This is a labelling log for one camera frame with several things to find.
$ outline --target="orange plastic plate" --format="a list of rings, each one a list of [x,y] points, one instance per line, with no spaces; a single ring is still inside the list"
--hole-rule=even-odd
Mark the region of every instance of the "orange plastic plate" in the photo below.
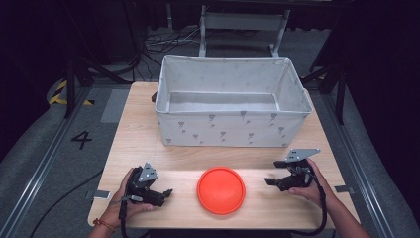
[[[226,167],[216,167],[201,176],[197,194],[207,210],[225,215],[241,207],[245,197],[245,186],[235,171]]]

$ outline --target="hand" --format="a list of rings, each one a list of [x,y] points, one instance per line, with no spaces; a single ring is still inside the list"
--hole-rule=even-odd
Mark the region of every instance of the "hand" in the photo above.
[[[117,192],[112,196],[110,204],[106,208],[105,212],[101,216],[101,220],[105,221],[106,223],[114,226],[120,226],[120,219],[118,218],[120,213],[121,207],[121,197],[124,196],[124,191],[126,189],[127,182],[130,178],[130,174],[132,173],[133,168],[131,168],[127,174],[124,176],[123,181],[121,182],[120,188]],[[127,201],[127,218],[129,220],[134,215],[141,213],[143,211],[151,211],[154,207],[148,203],[133,203],[131,200]]]
[[[316,166],[315,162],[313,162],[311,159],[306,159],[309,163],[309,165],[312,167],[315,176],[317,177],[319,183],[324,188],[326,197],[327,197],[327,204],[331,204],[331,202],[334,202],[338,200],[337,196],[334,194],[334,192],[331,190],[330,186],[328,185],[327,181],[325,180],[324,176],[322,176],[321,172],[319,171],[318,167]],[[312,201],[313,203],[317,204],[319,207],[321,207],[321,200],[319,196],[319,190],[318,186],[315,181],[312,181],[311,184],[309,184],[308,187],[292,187],[289,190],[290,194],[293,195],[299,195],[303,196],[306,199]]]

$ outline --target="white fabric storage box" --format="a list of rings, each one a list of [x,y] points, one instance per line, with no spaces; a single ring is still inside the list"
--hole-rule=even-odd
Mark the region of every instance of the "white fabric storage box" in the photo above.
[[[163,59],[156,112],[165,145],[287,147],[312,111],[289,58]]]

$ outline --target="gray carpet floor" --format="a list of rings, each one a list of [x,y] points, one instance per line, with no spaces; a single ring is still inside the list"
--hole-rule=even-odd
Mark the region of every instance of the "gray carpet floor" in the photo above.
[[[168,29],[156,34],[173,37]],[[280,56],[291,58],[298,75],[309,74],[311,63],[316,58],[322,44],[329,35],[329,31],[286,31],[280,47]],[[266,32],[215,32],[207,39],[207,57],[269,57],[268,44],[275,39],[272,33]],[[194,34],[188,39],[178,43],[170,52],[152,53],[150,57],[157,62],[166,54],[198,56],[199,38]],[[151,45],[146,41],[148,49],[161,49],[161,45]],[[135,81],[156,81],[160,73],[160,66],[153,60],[142,56],[143,61],[133,72],[120,76]],[[124,67],[124,65],[108,65],[110,70]],[[353,149],[364,172],[374,187],[377,201],[386,217],[394,237],[420,237],[419,228],[412,216],[410,207],[406,204],[398,188],[388,176],[380,158],[372,146],[362,119],[353,103],[351,93],[346,92],[344,121],[340,129],[334,127],[336,118],[329,113],[329,101],[335,101],[335,91],[328,95],[321,95],[316,87],[318,81],[305,85],[309,90],[322,126],[331,144],[346,185],[354,190],[351,197],[361,219],[362,226],[372,237],[381,237],[380,227],[372,218],[371,208],[367,204],[363,187],[356,179],[355,171],[351,169],[351,161],[347,148],[343,144],[339,130],[345,131],[349,136]],[[46,100],[55,91],[52,85]],[[16,143],[8,156],[0,164],[0,224],[1,237],[29,237],[37,222],[55,202],[72,188],[100,172],[107,160],[118,122],[121,117],[124,103],[129,92],[128,85],[116,84],[108,78],[95,79],[94,85],[87,89],[85,99],[94,100],[93,105],[81,105],[75,112],[70,122],[63,119],[65,105],[53,104],[48,112],[37,120],[31,128]],[[9,235],[5,226],[10,215],[18,210],[16,207],[21,195],[29,183],[38,165],[42,162],[46,152],[51,149],[51,144],[58,128],[67,123],[68,130],[62,136],[62,141],[56,147],[53,162],[47,168],[47,175],[40,181],[40,186],[35,187],[34,198],[28,201],[30,206],[22,211],[23,218],[14,224],[14,229]],[[72,141],[81,133],[88,133],[88,138],[81,148],[80,142]],[[59,202],[37,229],[34,237],[86,237],[90,230],[87,216],[91,206],[90,192],[94,191],[99,183],[100,176],[76,189],[61,202]],[[139,237],[145,230],[129,229],[130,237]],[[332,230],[325,230],[316,237],[331,237]]]

